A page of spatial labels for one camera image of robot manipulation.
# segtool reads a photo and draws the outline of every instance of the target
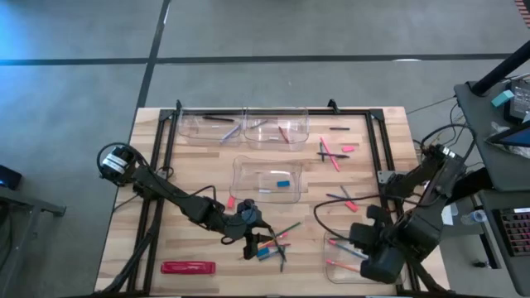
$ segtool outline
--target blue object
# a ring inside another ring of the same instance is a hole
[[[261,257],[261,256],[264,256],[264,255],[268,255],[269,253],[269,249],[268,248],[262,248],[260,250],[258,250],[258,254],[256,255],[256,257]]]
[[[278,187],[288,187],[290,184],[289,184],[289,180],[286,180],[286,181],[278,181]]]
[[[493,104],[494,107],[498,108],[499,106],[503,105],[504,103],[506,103],[510,99],[513,99],[514,97],[515,95],[513,95],[512,91],[506,90],[502,92],[501,94],[497,95],[497,97],[491,101],[491,104]]]

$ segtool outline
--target wooden tabletop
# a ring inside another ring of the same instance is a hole
[[[384,111],[388,137],[394,164],[397,171],[408,171],[417,166],[416,154],[412,145],[405,109],[402,107],[382,108]],[[138,110],[130,144],[136,147],[149,161],[155,139],[159,108]],[[350,127],[349,131],[331,131],[329,127]],[[162,138],[161,159],[165,149],[168,127]],[[377,124],[375,132],[383,169],[386,169],[383,146],[380,142]],[[322,162],[316,155],[319,151],[319,137],[323,137],[330,150],[340,152],[344,145],[355,147],[349,153],[351,158],[338,160],[341,171],[337,172],[331,162]],[[198,190],[206,185],[217,187],[218,201],[226,204],[229,187],[233,179],[233,163],[237,156],[274,161],[298,160],[302,164],[301,198],[295,204],[259,204],[263,219],[275,231],[282,230],[298,221],[303,224],[293,229],[282,240],[291,243],[287,249],[287,263],[283,273],[279,270],[279,257],[264,262],[256,258],[244,261],[242,256],[244,239],[232,245],[222,245],[221,234],[205,231],[190,223],[179,208],[169,202],[164,205],[164,213],[158,240],[157,261],[152,280],[152,295],[200,296],[200,295],[391,295],[395,286],[373,283],[362,277],[354,282],[335,284],[324,274],[323,255],[325,230],[315,221],[313,207],[329,200],[326,193],[342,195],[340,185],[344,185],[352,197],[378,193],[374,177],[365,118],[361,116],[310,116],[310,135],[301,151],[265,151],[248,146],[242,136],[237,147],[219,145],[190,146],[186,139],[177,134],[173,147],[171,166],[175,174],[169,181],[186,192]],[[116,204],[133,196],[131,187],[120,189]],[[211,196],[211,191],[202,195]],[[320,218],[331,228],[349,230],[353,222],[370,224],[365,217],[370,204],[379,204],[379,199],[359,201],[357,213],[343,204],[333,204],[319,209]],[[133,252],[137,233],[137,223],[142,205],[135,199],[124,205],[112,217],[104,249],[101,267],[96,282],[96,290],[105,288]],[[141,262],[139,280],[142,280],[143,267],[147,254]],[[214,276],[163,275],[160,265],[163,261],[213,261],[217,264]],[[449,288],[446,270],[437,248],[423,265],[436,281]],[[405,287],[408,279],[405,276]]]

